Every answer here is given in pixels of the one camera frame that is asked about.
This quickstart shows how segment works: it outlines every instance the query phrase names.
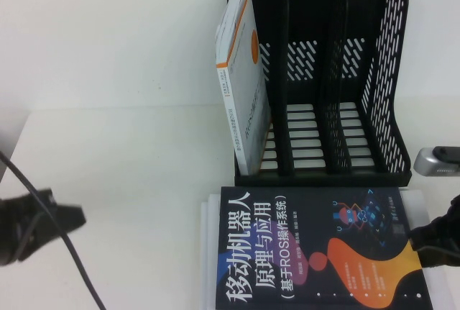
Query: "white desk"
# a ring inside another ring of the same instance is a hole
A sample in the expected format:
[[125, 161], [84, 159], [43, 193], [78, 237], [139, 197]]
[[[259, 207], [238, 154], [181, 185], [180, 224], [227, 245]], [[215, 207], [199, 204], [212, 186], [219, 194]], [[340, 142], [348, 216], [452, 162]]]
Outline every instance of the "white desk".
[[[421, 147], [458, 145], [458, 128], [440, 119], [447, 101], [427, 127], [418, 122], [430, 107], [415, 103], [397, 105], [413, 160]], [[51, 187], [59, 203], [83, 206], [88, 222], [70, 237], [107, 309], [198, 308], [200, 203], [233, 184], [222, 106], [35, 112], [12, 160], [36, 187]], [[425, 192], [433, 218], [460, 193], [460, 178], [414, 175], [411, 188]], [[0, 198], [25, 192], [7, 171]], [[448, 279], [454, 287], [460, 268], [448, 270]], [[0, 304], [96, 309], [60, 240], [0, 269]]]

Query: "orange graphic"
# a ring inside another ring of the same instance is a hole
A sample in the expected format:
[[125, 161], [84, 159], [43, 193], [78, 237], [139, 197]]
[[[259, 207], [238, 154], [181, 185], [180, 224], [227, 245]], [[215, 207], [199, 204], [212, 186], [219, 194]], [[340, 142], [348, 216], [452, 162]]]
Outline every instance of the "orange graphic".
[[236, 41], [236, 35], [238, 34], [238, 29], [239, 29], [239, 24], [242, 22], [242, 18], [243, 18], [243, 15], [244, 15], [244, 11], [246, 10], [246, 4], [247, 4], [248, 0], [244, 0], [244, 6], [243, 6], [243, 10], [241, 11], [241, 14], [239, 15], [239, 19], [238, 19], [238, 23], [236, 24], [236, 29], [235, 29], [235, 34], [233, 36], [233, 41], [231, 42], [231, 47], [230, 47], [230, 52], [229, 52], [229, 56], [227, 58], [227, 61], [225, 63], [219, 63], [216, 65], [217, 68], [226, 68], [229, 66], [229, 61], [230, 61], [230, 57], [231, 57], [231, 53], [233, 52], [233, 47], [235, 46], [235, 41]]
[[259, 60], [259, 40], [257, 39], [257, 32], [255, 29], [252, 31], [251, 51], [252, 62], [257, 64], [257, 61]]
[[326, 265], [328, 264], [328, 258], [322, 252], [314, 252], [311, 254], [308, 263], [310, 263], [310, 266], [313, 270], [321, 272], [324, 268], [326, 268]]
[[359, 303], [374, 309], [389, 306], [398, 283], [407, 274], [422, 268], [409, 242], [393, 259], [373, 261], [345, 242], [332, 238], [328, 244], [328, 258], [350, 294]]

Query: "black file organizer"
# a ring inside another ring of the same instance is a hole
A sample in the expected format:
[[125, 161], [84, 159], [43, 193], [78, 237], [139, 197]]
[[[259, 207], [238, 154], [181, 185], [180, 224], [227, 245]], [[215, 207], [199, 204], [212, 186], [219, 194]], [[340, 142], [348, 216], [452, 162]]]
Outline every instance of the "black file organizer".
[[[408, 0], [252, 1], [277, 169], [241, 176], [235, 163], [235, 185], [408, 185], [393, 109]], [[292, 114], [310, 126], [295, 127]], [[298, 147], [309, 140], [321, 146]]]

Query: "book cover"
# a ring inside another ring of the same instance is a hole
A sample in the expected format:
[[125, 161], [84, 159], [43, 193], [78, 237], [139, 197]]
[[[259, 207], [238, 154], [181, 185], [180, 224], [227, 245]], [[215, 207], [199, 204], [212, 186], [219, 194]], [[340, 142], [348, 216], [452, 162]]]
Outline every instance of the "book cover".
[[218, 28], [234, 33], [218, 39], [216, 67], [240, 173], [253, 175], [264, 153], [270, 106], [252, 0], [241, 0], [234, 9], [233, 14], [226, 12]]
[[397, 188], [222, 188], [216, 309], [432, 309]]

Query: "orange circle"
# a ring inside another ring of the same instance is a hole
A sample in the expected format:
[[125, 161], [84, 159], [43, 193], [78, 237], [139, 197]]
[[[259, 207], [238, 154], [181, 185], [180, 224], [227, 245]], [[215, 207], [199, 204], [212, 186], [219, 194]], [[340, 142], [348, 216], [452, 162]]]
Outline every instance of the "orange circle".
[[321, 272], [328, 263], [328, 258], [322, 252], [314, 252], [311, 254], [310, 259], [308, 260], [312, 269], [316, 270], [317, 272]]
[[252, 30], [251, 51], [252, 62], [257, 64], [257, 61], [259, 60], [259, 40], [257, 39], [257, 32], [255, 29]]

